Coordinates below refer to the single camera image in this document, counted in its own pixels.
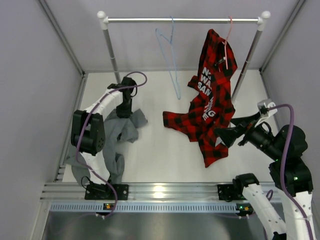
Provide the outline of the grey button shirt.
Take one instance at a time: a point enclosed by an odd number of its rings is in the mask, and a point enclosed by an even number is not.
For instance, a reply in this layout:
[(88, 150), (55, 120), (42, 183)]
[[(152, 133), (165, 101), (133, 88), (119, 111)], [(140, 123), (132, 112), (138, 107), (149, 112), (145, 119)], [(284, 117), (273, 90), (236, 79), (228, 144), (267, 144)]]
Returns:
[[(148, 123), (146, 116), (141, 109), (137, 109), (129, 118), (119, 118), (113, 110), (104, 121), (104, 131), (106, 143), (103, 146), (103, 157), (107, 170), (110, 172), (108, 178), (112, 184), (121, 184), (125, 171), (125, 157), (118, 153), (116, 146), (118, 143), (134, 143), (139, 138), (138, 128)], [(89, 177), (89, 170), (82, 164), (85, 163), (83, 156), (78, 156), (76, 161), (76, 147), (69, 146), (69, 153), (64, 160), (65, 164), (71, 165), (72, 174), (76, 182), (80, 185), (84, 176)]]

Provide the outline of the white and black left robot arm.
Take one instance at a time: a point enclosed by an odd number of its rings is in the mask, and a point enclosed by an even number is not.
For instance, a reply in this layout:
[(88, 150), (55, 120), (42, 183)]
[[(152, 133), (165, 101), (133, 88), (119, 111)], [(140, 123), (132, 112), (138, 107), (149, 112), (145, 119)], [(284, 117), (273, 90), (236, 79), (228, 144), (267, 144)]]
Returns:
[(121, 83), (110, 84), (91, 106), (73, 113), (70, 142), (76, 148), (75, 160), (89, 171), (86, 200), (122, 200), (126, 196), (126, 186), (113, 183), (106, 166), (103, 150), (110, 138), (105, 121), (111, 113), (119, 120), (132, 115), (132, 93), (137, 87), (135, 80), (125, 76)]

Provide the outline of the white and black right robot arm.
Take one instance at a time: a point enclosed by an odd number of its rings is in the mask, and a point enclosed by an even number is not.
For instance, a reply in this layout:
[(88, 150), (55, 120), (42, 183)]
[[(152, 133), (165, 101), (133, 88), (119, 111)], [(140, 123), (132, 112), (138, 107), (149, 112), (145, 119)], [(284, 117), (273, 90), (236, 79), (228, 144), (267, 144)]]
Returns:
[(264, 194), (262, 185), (253, 173), (237, 175), (233, 180), (233, 194), (245, 198), (264, 227), (268, 240), (314, 240), (316, 238), (311, 201), (313, 182), (309, 168), (302, 160), (308, 148), (304, 131), (291, 121), (277, 135), (266, 123), (268, 113), (260, 112), (231, 120), (233, 127), (217, 128), (215, 134), (228, 148), (236, 139), (243, 146), (252, 144), (272, 159), (269, 174), (280, 196), (284, 218), (270, 202), (271, 194)]

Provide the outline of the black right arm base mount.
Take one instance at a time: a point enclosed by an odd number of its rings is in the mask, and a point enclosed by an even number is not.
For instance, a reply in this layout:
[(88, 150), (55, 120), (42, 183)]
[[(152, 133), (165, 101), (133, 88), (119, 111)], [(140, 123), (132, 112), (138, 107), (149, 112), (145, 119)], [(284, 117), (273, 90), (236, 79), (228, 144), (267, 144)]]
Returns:
[(218, 198), (221, 201), (232, 202), (238, 200), (245, 200), (243, 195), (238, 193), (232, 184), (218, 184), (217, 192)]

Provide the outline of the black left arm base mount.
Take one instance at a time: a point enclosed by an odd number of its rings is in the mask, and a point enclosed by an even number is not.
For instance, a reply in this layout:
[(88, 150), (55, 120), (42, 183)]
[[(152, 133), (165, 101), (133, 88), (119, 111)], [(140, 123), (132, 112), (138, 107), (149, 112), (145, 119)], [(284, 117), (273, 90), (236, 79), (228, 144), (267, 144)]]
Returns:
[[(128, 184), (113, 184), (117, 199), (125, 201), (128, 199), (129, 185)], [(86, 187), (85, 200), (115, 200), (116, 195), (110, 186), (107, 184), (96, 184), (91, 182)]]

